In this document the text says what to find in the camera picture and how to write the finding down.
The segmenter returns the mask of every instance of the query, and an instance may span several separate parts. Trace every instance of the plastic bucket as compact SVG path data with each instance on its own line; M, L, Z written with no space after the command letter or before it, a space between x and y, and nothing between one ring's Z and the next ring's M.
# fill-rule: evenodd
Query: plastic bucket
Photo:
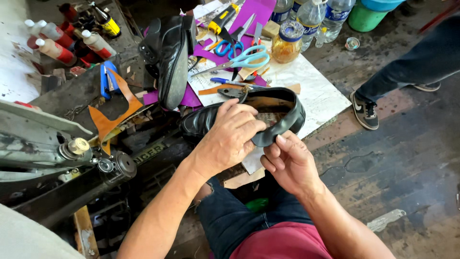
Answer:
M361 0L361 3L372 11L389 12L405 0Z
M376 12L367 9L361 2L353 7L348 17L348 25L359 32L367 32L375 29L389 12Z

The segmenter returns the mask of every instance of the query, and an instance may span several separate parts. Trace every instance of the hand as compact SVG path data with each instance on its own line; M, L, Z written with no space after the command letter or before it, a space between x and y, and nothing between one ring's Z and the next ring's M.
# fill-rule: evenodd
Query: hand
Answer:
M290 130L276 137L276 143L264 147L262 165L287 192L296 197L309 195L322 186L313 155Z
M190 154L194 170L206 180L243 161L255 148L251 138L267 127L254 117L256 109L238 101L222 104L211 130Z

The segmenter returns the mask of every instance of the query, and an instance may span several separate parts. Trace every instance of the man's left hand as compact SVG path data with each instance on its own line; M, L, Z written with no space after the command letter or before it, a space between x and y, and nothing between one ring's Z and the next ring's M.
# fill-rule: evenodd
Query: man's left hand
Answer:
M255 148L251 138L266 129L265 122L254 117L257 110L238 101L231 99L222 104L211 130L189 156L193 170L205 181L242 162Z

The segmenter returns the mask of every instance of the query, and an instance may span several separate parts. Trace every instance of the blue bucket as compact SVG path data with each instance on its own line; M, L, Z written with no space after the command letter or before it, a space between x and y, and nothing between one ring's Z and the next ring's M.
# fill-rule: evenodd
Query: blue bucket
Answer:
M361 0L361 3L369 10L376 12L388 12L395 9L405 0Z

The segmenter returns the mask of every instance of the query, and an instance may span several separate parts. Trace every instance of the dark jeans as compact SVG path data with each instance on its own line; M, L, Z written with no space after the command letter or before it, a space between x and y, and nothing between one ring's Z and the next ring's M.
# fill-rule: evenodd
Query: dark jeans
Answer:
M442 21L407 54L392 61L365 82L356 97L375 102L410 84L431 84L460 71L460 15Z
M281 188L268 171L265 171L259 185L259 190L272 190L264 213L250 211L230 191L220 186L216 177L208 183L213 193L201 200L196 212L216 259L229 258L251 233L277 223L289 221L313 225L299 201Z

